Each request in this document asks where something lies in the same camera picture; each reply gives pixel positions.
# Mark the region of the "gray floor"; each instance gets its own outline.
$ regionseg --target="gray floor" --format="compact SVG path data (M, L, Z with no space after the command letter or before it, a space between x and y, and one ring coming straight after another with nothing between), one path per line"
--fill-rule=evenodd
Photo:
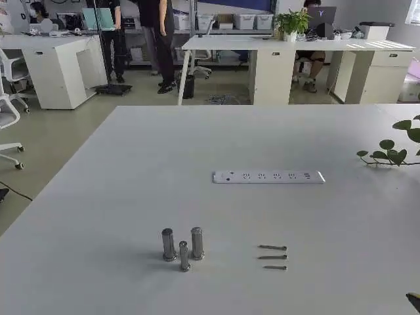
M319 91L310 94L296 89L291 93L294 104L336 104L326 94L327 68L318 79ZM21 142L26 151L11 151L25 164L23 171L17 171L12 163L0 161L0 180L14 189L36 197L57 174L77 149L87 140L104 119L119 105L151 106L175 105L177 94L157 95L159 77L150 77L148 70L130 70L125 74L133 90L123 96L95 96L74 111L40 110L37 104L30 104L32 113L22 114L22 119L12 127L0 132L0 143ZM249 104L247 72L217 70L209 80L196 79L195 97L185 100L187 105L210 104L211 95L233 96L231 103ZM0 235L18 218L29 201L13 194L0 205Z

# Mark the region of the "power strip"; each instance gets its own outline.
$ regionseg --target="power strip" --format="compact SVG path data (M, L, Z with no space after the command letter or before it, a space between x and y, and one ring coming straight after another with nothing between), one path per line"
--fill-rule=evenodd
M215 171L215 184L323 184L317 171Z

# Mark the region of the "black cable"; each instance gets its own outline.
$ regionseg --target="black cable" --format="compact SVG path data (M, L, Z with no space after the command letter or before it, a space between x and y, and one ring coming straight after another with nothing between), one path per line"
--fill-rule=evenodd
M18 192L17 190L11 188L8 184L5 184L4 182L0 181L0 184L2 184L3 186L6 186L8 189L12 190L16 195L19 195L20 197L26 198L27 200L33 201L32 198L27 197L27 195L21 194L20 192Z

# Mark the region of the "window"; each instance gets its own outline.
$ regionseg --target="window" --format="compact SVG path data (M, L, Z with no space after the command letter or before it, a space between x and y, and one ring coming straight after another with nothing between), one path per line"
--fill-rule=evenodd
M411 0L411 6L408 11L406 24L420 26L420 0Z

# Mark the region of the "plant pot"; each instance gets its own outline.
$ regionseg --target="plant pot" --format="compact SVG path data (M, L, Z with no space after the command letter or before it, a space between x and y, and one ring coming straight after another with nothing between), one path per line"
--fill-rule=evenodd
M290 43L294 43L294 42L296 42L296 37L297 37L297 32L296 31L294 31L291 34L284 33L284 41L288 41Z

